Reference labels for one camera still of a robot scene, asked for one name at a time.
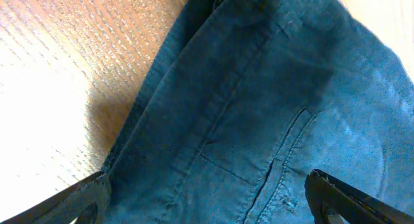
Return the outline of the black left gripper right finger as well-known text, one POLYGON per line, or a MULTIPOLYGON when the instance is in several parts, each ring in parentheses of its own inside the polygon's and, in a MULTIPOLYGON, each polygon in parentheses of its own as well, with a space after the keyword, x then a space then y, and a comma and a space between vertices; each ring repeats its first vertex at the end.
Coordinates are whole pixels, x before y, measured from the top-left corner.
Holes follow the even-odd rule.
POLYGON ((305 180, 305 196, 315 224, 412 224, 401 212, 355 187, 315 169, 305 180))

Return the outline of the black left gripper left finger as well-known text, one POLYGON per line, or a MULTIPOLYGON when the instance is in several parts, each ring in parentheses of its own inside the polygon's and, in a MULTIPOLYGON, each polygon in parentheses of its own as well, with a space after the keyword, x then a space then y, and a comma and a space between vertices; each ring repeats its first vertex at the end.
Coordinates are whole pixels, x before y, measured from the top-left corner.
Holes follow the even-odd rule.
POLYGON ((103 221, 110 198, 108 176, 96 172, 2 223, 98 224, 103 221))

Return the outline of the navy blue shorts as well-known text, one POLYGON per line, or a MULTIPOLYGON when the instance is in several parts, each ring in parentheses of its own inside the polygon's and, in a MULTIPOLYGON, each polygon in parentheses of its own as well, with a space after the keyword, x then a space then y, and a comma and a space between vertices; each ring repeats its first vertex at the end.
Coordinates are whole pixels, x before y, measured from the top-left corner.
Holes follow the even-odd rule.
POLYGON ((312 223, 321 169, 413 213, 413 83, 338 0, 188 0, 103 170, 106 223, 312 223))

